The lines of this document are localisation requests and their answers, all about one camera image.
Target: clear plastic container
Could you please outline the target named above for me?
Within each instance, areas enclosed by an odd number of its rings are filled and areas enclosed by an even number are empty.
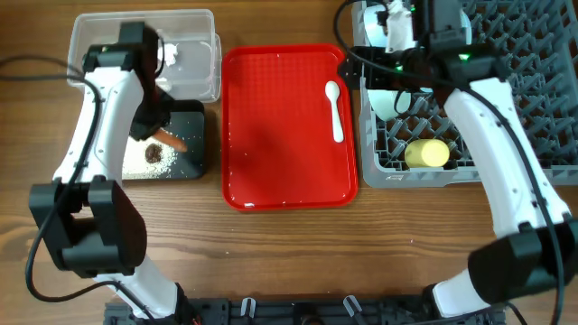
[[[82,58],[92,44],[118,41],[122,22],[144,21],[165,44],[177,46],[176,62],[165,65],[157,84],[175,99],[215,102],[220,96],[220,39],[210,10],[166,10],[81,14],[70,38],[69,63],[81,69]],[[83,85],[70,81],[74,87]]]

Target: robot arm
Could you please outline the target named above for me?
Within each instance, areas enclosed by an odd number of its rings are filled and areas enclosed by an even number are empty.
[[[132,297],[117,294],[136,317],[147,316],[134,299],[156,319],[188,324],[192,308],[180,286],[165,278],[146,256],[145,223],[121,184],[128,136],[145,139],[170,120],[173,100],[163,94],[161,101],[161,90],[154,84],[157,47],[156,33],[139,22],[121,24],[118,43],[90,47],[83,69],[85,79],[98,88],[102,98],[97,131],[85,168],[44,241],[59,269],[97,282],[120,283]],[[39,227],[76,168],[87,142],[95,98],[86,87],[79,122],[53,183],[34,185],[31,190],[30,209]],[[93,219],[71,215],[82,206],[92,210]]]
[[[553,222],[555,224],[563,223],[564,215],[569,216],[570,210],[558,197],[544,175],[527,140],[517,117],[509,83],[502,82],[497,78],[484,79],[472,82],[471,89],[489,100],[508,119],[532,164],[533,173],[539,181],[542,195],[548,202],[547,208]],[[494,232],[497,238],[501,239],[519,234],[523,231],[520,229],[522,225],[532,229],[545,228],[544,216],[535,206],[536,195],[532,190],[520,154],[494,114],[479,100],[458,89],[454,90],[448,97],[444,109],[460,131],[473,160],[478,166],[482,184],[488,195]],[[521,255],[518,260],[512,260],[510,263],[524,265],[522,257],[527,257],[527,255]],[[499,265],[483,265],[482,268],[493,267],[500,271],[512,272],[513,274],[508,275],[508,277],[524,277],[531,274],[529,272],[531,268],[535,267],[536,271],[543,270],[541,265],[537,261],[535,262],[535,264],[527,265],[522,269],[512,267],[504,270]],[[489,307],[489,302],[497,302],[495,301],[496,297],[499,297],[499,302],[503,302],[504,298],[513,298],[503,295],[509,295],[509,292],[514,289],[533,291],[530,285],[518,287],[512,283],[501,282],[499,279],[504,276],[504,273],[496,274],[495,281],[490,284],[485,283],[482,279],[477,279],[479,286],[476,288],[471,279],[473,276],[490,279],[492,274],[484,274],[485,271],[480,269],[478,264],[473,264],[471,267],[477,269],[466,269],[452,279],[438,283],[433,288],[433,299],[442,317],[447,318],[479,311]],[[493,296],[488,294],[488,290],[499,294]]]
[[[340,75],[350,88],[359,87],[361,76],[367,89],[432,88],[478,167],[498,240],[472,252],[466,270],[426,288],[424,296],[434,309],[431,316],[460,316],[550,290],[559,281],[568,284],[577,264],[578,224],[544,175],[519,123],[506,82],[508,72],[491,46],[466,46],[460,2],[414,0],[411,12],[415,48],[354,47],[348,50]],[[403,31],[410,28],[407,24],[387,29]],[[480,97],[471,95],[472,91]],[[508,120],[520,148],[496,113]],[[537,187],[530,175],[537,179]],[[548,216],[539,209],[536,195],[544,198],[553,228],[546,226]],[[564,279],[557,272],[554,242],[562,248]]]
[[[120,67],[96,68],[85,78],[100,89],[104,98],[98,130],[95,134],[87,166],[79,176],[79,182],[91,182],[95,175],[107,180],[122,181],[122,163],[133,117],[143,100],[144,92],[135,70],[121,70]],[[53,179],[69,180],[80,151],[86,142],[89,125],[94,116],[95,96],[90,88],[84,89],[84,101],[74,136],[62,165],[54,173]]]

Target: black mount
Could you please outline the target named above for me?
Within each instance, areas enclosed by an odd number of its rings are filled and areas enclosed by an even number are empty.
[[[48,185],[33,185],[29,207],[38,227],[63,188],[60,179]],[[94,218],[72,216],[83,206],[90,206]],[[145,222],[115,181],[95,177],[91,183],[73,185],[49,225],[44,242],[61,271],[72,271],[81,278],[130,275],[145,259]]]
[[[190,299],[189,304],[199,312],[199,325],[402,325],[430,320],[424,316],[424,302],[420,296],[387,297],[381,300],[359,301],[360,313],[351,317],[342,300],[285,302],[256,302],[253,317],[243,311],[242,302],[227,299]],[[176,325],[169,320],[156,320],[159,325]],[[109,303],[103,325],[145,325],[149,320],[136,319],[125,303]],[[505,325],[502,310],[447,322],[445,325]]]
[[[572,281],[578,267],[578,220],[570,215],[555,225],[562,249],[564,283]],[[520,233],[503,237],[470,254],[470,278],[483,301],[492,304],[542,293],[556,287],[552,238],[546,227],[520,225]]]

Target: black bracket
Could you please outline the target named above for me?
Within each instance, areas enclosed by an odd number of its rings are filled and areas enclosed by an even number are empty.
[[[247,325],[247,317],[241,316],[242,302],[226,299],[190,299],[189,304],[200,316],[198,325]],[[416,321],[432,320],[423,313],[424,301],[419,295],[386,297],[382,300],[359,301],[356,314],[368,325],[402,325]],[[258,301],[252,322],[255,325],[355,325],[356,320],[343,306],[342,300],[285,302]],[[505,325],[502,310],[483,312],[446,325]],[[174,319],[156,320],[159,325],[177,325]],[[109,303],[105,310],[103,325],[145,325],[147,319],[135,319],[130,307],[124,303]]]
[[[56,204],[64,185],[33,185],[29,207],[40,227]],[[93,218],[74,218],[90,206]],[[131,275],[145,259],[146,228],[143,218],[115,181],[95,177],[91,183],[72,186],[67,201],[49,225],[44,243],[62,271],[81,278],[98,274]]]

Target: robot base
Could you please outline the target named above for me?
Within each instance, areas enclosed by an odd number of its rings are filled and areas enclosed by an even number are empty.
[[[359,301],[361,317],[351,318],[341,300],[256,302],[254,317],[241,316],[246,307],[242,302],[227,299],[190,299],[190,305],[200,317],[201,325],[402,325],[425,321],[424,303],[419,295],[386,297],[381,300]],[[159,325],[174,324],[174,320],[156,320]],[[152,324],[136,319],[125,303],[108,303],[104,325]],[[505,325],[503,311],[495,310],[471,316],[467,320],[446,325]]]

